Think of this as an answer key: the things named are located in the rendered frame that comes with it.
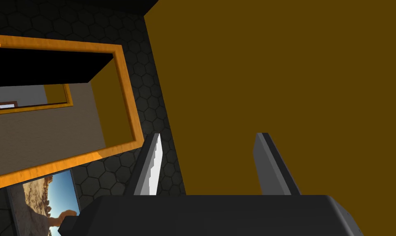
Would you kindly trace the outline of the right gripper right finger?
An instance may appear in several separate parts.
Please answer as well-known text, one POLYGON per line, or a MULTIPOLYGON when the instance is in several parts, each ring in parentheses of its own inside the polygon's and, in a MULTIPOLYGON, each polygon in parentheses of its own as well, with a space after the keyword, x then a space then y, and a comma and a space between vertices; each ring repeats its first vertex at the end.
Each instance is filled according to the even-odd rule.
POLYGON ((263 195, 301 195, 269 133, 256 134, 253 159, 263 195))

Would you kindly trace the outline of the brown door leaf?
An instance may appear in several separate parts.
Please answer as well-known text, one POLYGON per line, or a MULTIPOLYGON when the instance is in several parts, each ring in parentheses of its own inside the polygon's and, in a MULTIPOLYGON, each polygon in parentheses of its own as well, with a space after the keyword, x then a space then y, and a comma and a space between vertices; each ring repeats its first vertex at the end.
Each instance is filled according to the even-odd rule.
POLYGON ((145 22, 188 195, 260 194, 267 132, 302 194, 396 236, 396 0, 159 0, 145 22))

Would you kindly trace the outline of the framed desert landscape picture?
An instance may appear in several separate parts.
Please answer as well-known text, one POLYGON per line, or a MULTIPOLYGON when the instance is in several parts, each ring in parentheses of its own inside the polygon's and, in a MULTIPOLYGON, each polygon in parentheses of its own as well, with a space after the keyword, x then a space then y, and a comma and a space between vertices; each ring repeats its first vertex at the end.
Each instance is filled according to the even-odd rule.
POLYGON ((78 216, 80 204, 70 169, 7 187, 17 236, 61 236, 66 216, 78 216))

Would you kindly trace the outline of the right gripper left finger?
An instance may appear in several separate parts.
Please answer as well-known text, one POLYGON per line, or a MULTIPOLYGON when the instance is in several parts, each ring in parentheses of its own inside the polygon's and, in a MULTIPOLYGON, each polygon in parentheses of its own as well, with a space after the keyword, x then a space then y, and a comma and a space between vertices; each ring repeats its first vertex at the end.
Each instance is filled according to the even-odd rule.
POLYGON ((124 195, 156 195, 162 164, 159 133, 147 135, 125 188, 124 195))

